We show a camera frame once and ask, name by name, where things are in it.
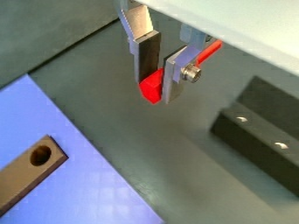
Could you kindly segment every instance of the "black metal block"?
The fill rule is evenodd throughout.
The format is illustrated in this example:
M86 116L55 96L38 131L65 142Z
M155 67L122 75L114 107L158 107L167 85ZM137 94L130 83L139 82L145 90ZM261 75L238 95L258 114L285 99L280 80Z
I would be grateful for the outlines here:
M281 115L280 110L276 114L272 113L277 100L285 104L293 102L293 105L299 104L299 101L293 96L289 98L282 90L270 86L272 84L260 78L251 81L238 98L247 106L237 102L230 108L223 109L211 132L299 196L299 141L288 132L290 130L296 133L296 129L285 123L285 120L294 119L297 115L273 122Z

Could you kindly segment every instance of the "blue surface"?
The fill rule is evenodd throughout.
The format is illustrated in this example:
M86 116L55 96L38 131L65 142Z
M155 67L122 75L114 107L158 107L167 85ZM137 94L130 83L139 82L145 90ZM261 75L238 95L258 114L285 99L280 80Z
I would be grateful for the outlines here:
M0 169L46 134L54 137L70 159L0 223L163 223L26 75L0 90Z

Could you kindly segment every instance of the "metal bracket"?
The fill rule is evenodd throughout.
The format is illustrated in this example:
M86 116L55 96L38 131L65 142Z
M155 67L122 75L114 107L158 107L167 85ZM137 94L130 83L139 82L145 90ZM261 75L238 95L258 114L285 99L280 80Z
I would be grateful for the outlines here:
M146 5L131 0L115 0L115 5L130 52L135 55L135 81L139 83L158 69L162 34L154 30Z

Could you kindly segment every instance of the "mounting hole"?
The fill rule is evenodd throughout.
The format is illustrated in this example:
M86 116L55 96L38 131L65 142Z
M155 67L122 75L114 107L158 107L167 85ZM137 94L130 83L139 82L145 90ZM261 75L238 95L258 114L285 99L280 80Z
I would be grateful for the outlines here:
M31 156L31 163L35 166L45 165L53 156L53 150L49 146L41 145Z

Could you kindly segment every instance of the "gray surface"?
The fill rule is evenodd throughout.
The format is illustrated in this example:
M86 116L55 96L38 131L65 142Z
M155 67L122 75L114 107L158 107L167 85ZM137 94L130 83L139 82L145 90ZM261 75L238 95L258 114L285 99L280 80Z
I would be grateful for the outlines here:
M166 56L181 25L157 17ZM209 130L254 74L297 96L298 79L229 45L202 69L178 100L150 105L117 23L33 78L169 223L297 223L299 199Z
M117 19L113 1L0 2L0 87Z

